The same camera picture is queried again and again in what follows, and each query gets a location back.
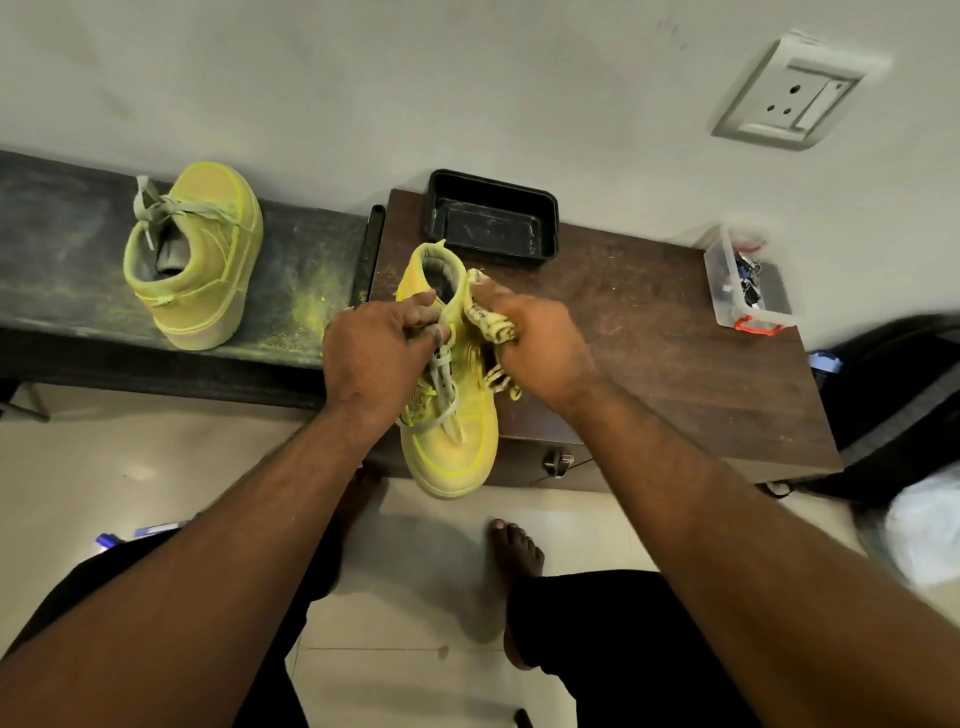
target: white wall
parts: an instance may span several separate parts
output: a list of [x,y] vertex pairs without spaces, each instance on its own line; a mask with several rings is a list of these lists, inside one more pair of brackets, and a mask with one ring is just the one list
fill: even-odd
[[[808,346],[960,307],[955,0],[0,0],[0,146],[366,212],[452,167],[569,222],[668,238],[728,217],[789,246]],[[810,151],[711,137],[790,29],[892,71]]]

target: hand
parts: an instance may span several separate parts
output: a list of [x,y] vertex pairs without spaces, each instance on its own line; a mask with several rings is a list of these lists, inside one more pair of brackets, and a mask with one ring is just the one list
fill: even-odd
[[497,348],[504,370],[524,390],[569,419],[589,386],[602,376],[580,330],[559,301],[518,296],[493,280],[475,283],[473,298],[516,327],[516,339]]
[[[333,317],[324,334],[324,381],[330,407],[346,407],[351,418],[379,438],[413,397],[417,379],[450,329],[437,324],[435,291],[406,301],[373,301]],[[404,330],[426,328],[412,338]]]

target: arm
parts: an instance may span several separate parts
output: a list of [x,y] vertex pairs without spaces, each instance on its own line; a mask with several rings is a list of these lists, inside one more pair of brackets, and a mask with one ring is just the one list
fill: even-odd
[[449,335],[404,336],[436,321],[433,298],[340,313],[324,339],[323,412],[0,663],[0,725],[230,725],[350,477]]
[[517,326],[504,369],[583,437],[765,723],[960,725],[960,632],[603,376],[561,303],[473,290]]

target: yellow sneaker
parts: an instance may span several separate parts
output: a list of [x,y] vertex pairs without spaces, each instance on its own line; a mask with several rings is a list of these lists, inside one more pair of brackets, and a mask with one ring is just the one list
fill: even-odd
[[263,242],[263,215],[247,181],[199,161],[159,195],[137,177],[124,277],[170,343],[198,352],[227,341],[243,318]]
[[499,430],[493,389],[509,386],[494,367],[484,367],[485,331],[505,335],[502,316],[473,303],[471,276],[444,242],[423,243],[410,258],[396,290],[403,301],[434,288],[434,305],[442,308],[440,322],[450,327],[450,340],[441,346],[420,378],[417,393],[400,416],[400,442],[407,467],[421,488],[434,497],[454,498],[476,490],[490,474]]

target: drawer knob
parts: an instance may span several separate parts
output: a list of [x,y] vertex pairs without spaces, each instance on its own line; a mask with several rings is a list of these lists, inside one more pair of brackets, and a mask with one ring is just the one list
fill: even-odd
[[571,465],[573,465],[573,455],[563,450],[550,450],[543,458],[543,469],[550,477],[564,477]]

